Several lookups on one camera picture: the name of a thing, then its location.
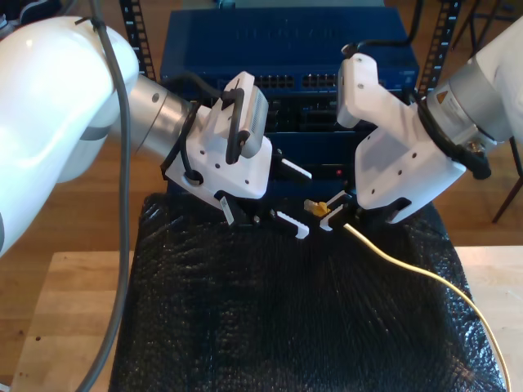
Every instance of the black cable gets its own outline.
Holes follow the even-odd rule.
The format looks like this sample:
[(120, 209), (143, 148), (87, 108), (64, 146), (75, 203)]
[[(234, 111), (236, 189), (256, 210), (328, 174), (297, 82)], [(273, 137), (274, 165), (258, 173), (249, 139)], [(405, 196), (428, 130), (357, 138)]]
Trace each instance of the black cable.
[(348, 44), (342, 49), (342, 52), (348, 57), (351, 57), (355, 53), (359, 53), (361, 47), (407, 47), (416, 38), (419, 29), (419, 22), (422, 17), (423, 11), (423, 0), (416, 1), (416, 7), (414, 8), (414, 14), (412, 18), (412, 24), (410, 25), (410, 33), (407, 39), (403, 41), (392, 41), (385, 39), (367, 39), (359, 42), (357, 45)]
[(413, 98), (418, 104), (419, 120), (441, 152), (450, 159), (461, 163), (472, 172), (477, 180), (489, 178), (491, 170), (486, 156), (484, 154), (474, 154), (462, 145), (456, 145), (432, 116), (427, 106), (427, 100), (421, 100), (419, 95), (415, 93), (411, 93), (409, 97)]
[(66, 4), (56, 13), (56, 16), (65, 16), (70, 13), (71, 8), (73, 8), (78, 0), (68, 0)]
[(194, 125), (194, 121), (196, 120), (199, 107), (201, 106), (200, 102), (193, 104), (193, 107), (191, 108), (189, 114), (187, 115), (186, 121), (183, 124), (183, 127), (181, 128), (180, 132), (180, 154), (181, 154), (181, 161), (183, 162), (183, 167), (186, 170), (186, 177), (189, 180), (193, 181), (200, 181), (201, 176), (198, 176), (196, 172), (192, 169), (189, 163), (189, 156), (187, 154), (187, 137), (189, 136), (190, 130), (192, 129)]
[(177, 76), (174, 76), (172, 78), (164, 79), (164, 80), (162, 80), (162, 82), (160, 84), (169, 90), (170, 85), (172, 85), (173, 83), (182, 82), (185, 80), (192, 82), (199, 89), (199, 92), (200, 92), (199, 102), (197, 104), (194, 104), (193, 107), (191, 108), (191, 111), (187, 115), (187, 118), (181, 128), (180, 135), (178, 136), (177, 142), (172, 147), (171, 151), (169, 152), (168, 156), (165, 158), (163, 163), (160, 165), (160, 168), (162, 170), (163, 177), (165, 178), (165, 171), (174, 162), (178, 153), (180, 153), (183, 167), (186, 170), (186, 173), (185, 173), (186, 177), (189, 180), (198, 181), (201, 184), (202, 176), (198, 172), (193, 170), (193, 168), (191, 167), (190, 162), (189, 162), (189, 155), (187, 153), (187, 137), (189, 136), (190, 130), (192, 129), (192, 127), (194, 125), (194, 121), (197, 117), (199, 107), (201, 106), (201, 103), (203, 100), (202, 93), (206, 92), (212, 98), (218, 99), (218, 98), (221, 98), (221, 91), (210, 86), (199, 75), (197, 75), (194, 72), (190, 72), (190, 71), (185, 71), (185, 72), (179, 73)]
[(90, 0), (91, 11), (93, 15), (92, 24), (96, 32), (100, 36), (101, 45), (105, 52), (105, 58), (111, 77), (113, 79), (114, 87), (118, 94), (118, 102), (120, 105), (120, 121), (122, 129), (122, 152), (120, 157), (120, 180), (119, 180), (119, 247), (120, 260), (118, 268), (118, 287), (116, 289), (116, 297), (114, 298), (113, 311), (110, 316), (109, 326), (105, 332), (104, 340), (98, 354), (95, 357), (87, 375), (84, 377), (80, 386), (77, 388), (78, 392), (87, 392), (91, 389), (96, 379), (100, 375), (105, 361), (109, 356), (111, 346), (114, 338), (118, 332), (118, 326), (123, 314), (123, 306), (125, 304), (125, 296), (127, 291), (127, 277), (129, 270), (129, 156), (130, 156), (130, 115), (129, 115), (129, 100), (127, 98), (127, 90), (125, 82), (123, 81), (122, 73), (118, 66), (116, 55), (114, 54), (113, 46), (111, 45), (107, 29), (103, 22), (103, 15), (101, 12), (99, 0)]
[(221, 91), (217, 90), (213, 86), (210, 86), (200, 76), (190, 71), (185, 71), (179, 73), (177, 76), (174, 76), (172, 78), (164, 79), (162, 80), (160, 85), (167, 88), (170, 84), (173, 84), (175, 82), (181, 82), (184, 80), (191, 81), (199, 88), (200, 91), (207, 92), (212, 98), (221, 98)]

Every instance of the wooden floor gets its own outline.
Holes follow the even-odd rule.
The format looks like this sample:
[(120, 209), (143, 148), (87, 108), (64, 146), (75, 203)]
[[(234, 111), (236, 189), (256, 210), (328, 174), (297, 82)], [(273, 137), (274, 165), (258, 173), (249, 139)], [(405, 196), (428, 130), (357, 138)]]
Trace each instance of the wooden floor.
[[(436, 0), (425, 3), (420, 32), (413, 45), (421, 65), (427, 56), (440, 8)], [(398, 6), (402, 20), (409, 27), (414, 0), (390, 0), (386, 4)], [(142, 1), (157, 72), (169, 12), (179, 6), (180, 1)], [(458, 25), (463, 22), (469, 7), (470, 1), (463, 7)], [(104, 11), (107, 24), (124, 33), (118, 1), (104, 1)], [(87, 14), (87, 9), (78, 14)], [(505, 27), (504, 23), (495, 22), (490, 37)], [(470, 50), (466, 33), (458, 50), (446, 61), (443, 76), (463, 65)], [(119, 147), (106, 143), (86, 174), (56, 186), (29, 230), (0, 261), (0, 383), (11, 383), (52, 254), (118, 249), (118, 162)], [(523, 192), (497, 225), (490, 223), (517, 179), (509, 147), (505, 145), (496, 150), (490, 163), (493, 169), (491, 178), (479, 182), (466, 175), (436, 200), (455, 245), (523, 244)], [(132, 160), (131, 178), (130, 233), (134, 247), (143, 200), (152, 192), (163, 191), (165, 184), (158, 165), (141, 157)]]

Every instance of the gray cable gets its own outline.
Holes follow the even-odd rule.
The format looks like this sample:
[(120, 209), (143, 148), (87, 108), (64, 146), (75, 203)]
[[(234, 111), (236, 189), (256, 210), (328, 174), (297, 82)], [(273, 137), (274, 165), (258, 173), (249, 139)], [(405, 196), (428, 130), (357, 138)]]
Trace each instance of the gray cable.
[[(99, 0), (90, 0), (91, 11), (93, 18), (101, 22), (102, 13)], [(122, 153), (120, 158), (120, 181), (119, 181), (119, 220), (120, 220), (120, 262), (118, 269), (118, 288), (116, 290), (116, 297), (114, 298), (113, 311), (110, 316), (109, 326), (105, 332), (104, 340), (101, 343), (100, 350), (96, 355), (91, 368), (87, 375), (80, 383), (77, 392), (88, 392), (96, 379), (100, 375), (105, 361), (109, 356), (111, 346), (114, 338), (118, 332), (118, 326), (123, 314), (123, 307), (125, 305), (125, 296), (127, 291), (127, 277), (129, 271), (129, 155), (130, 155), (130, 115), (129, 115), (129, 100), (127, 98), (127, 90), (125, 82), (123, 81), (122, 73), (114, 54), (113, 46), (109, 40), (107, 29), (103, 23), (98, 23), (96, 31), (100, 36), (101, 45), (105, 52), (107, 65), (111, 72), (116, 92), (118, 94), (118, 102), (120, 105), (120, 120), (122, 129)]]
[(71, 12), (71, 8), (73, 8), (77, 2), (78, 0), (68, 0), (68, 2), (56, 13), (56, 16), (68, 15)]

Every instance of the silver metal joint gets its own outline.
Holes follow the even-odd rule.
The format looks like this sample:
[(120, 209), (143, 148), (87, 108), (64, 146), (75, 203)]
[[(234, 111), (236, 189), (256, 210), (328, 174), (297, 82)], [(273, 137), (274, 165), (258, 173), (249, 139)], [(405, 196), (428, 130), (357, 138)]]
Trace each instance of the silver metal joint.
[[(140, 75), (129, 94), (131, 146), (162, 162), (180, 135), (190, 103), (170, 93), (158, 83)], [(110, 136), (120, 137), (120, 118), (110, 128)]]

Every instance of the metal rack post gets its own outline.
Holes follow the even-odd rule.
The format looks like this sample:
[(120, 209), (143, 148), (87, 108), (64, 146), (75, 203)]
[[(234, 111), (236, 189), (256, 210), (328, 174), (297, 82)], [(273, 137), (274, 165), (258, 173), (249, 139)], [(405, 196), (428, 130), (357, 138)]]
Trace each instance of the metal rack post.
[(149, 41), (147, 41), (147, 33), (145, 32), (144, 18), (141, 14), (140, 0), (119, 1), (127, 40), (138, 58), (140, 74), (151, 80), (156, 80), (153, 59), (150, 56)]
[(432, 35), (431, 48), (428, 52), (422, 79), (419, 83), (418, 92), (425, 96), (436, 88), (440, 81), (441, 70), (450, 48), (450, 40), (456, 28), (461, 0), (443, 0), (441, 2), (440, 14), (436, 22), (436, 29)]

